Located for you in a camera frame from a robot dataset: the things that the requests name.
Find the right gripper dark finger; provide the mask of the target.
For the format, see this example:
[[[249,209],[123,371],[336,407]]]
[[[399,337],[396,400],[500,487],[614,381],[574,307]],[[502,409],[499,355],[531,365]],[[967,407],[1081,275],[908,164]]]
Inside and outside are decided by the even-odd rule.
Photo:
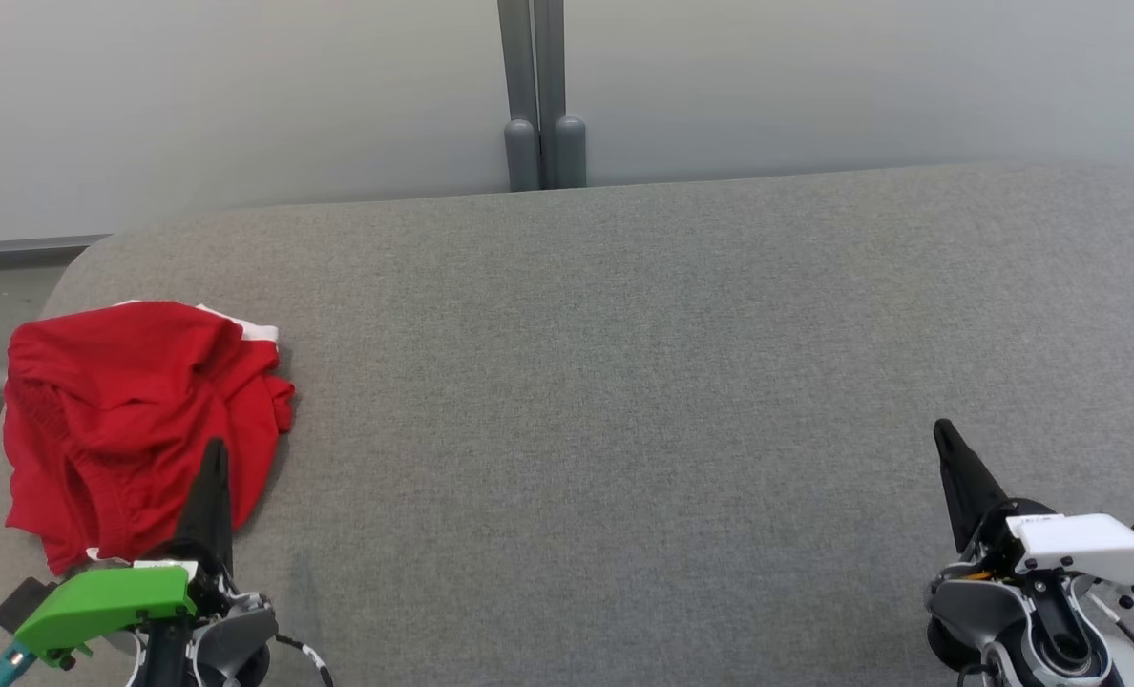
[[[964,553],[980,540],[987,517],[1002,509],[1008,497],[951,419],[937,419],[933,436],[953,543],[956,552]]]

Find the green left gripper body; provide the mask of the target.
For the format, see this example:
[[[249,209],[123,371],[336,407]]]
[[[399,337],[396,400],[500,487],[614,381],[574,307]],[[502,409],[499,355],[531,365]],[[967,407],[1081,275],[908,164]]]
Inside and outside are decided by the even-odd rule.
[[[232,555],[206,545],[156,545],[126,567],[88,569],[57,584],[23,617],[12,638],[56,668],[101,636],[222,614],[220,587],[232,572]]]

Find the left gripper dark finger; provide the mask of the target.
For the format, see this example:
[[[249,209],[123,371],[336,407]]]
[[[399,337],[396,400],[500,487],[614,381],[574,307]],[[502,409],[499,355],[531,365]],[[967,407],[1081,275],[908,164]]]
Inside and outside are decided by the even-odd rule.
[[[197,542],[210,552],[231,552],[232,512],[228,449],[222,438],[205,446],[176,525],[175,538]]]

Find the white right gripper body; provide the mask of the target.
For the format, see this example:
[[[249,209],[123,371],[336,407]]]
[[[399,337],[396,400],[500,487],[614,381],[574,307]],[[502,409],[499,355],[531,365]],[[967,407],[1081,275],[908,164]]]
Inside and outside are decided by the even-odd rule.
[[[1009,499],[978,518],[967,561],[993,578],[1089,575],[1134,590],[1134,531],[1111,514],[1058,514]]]

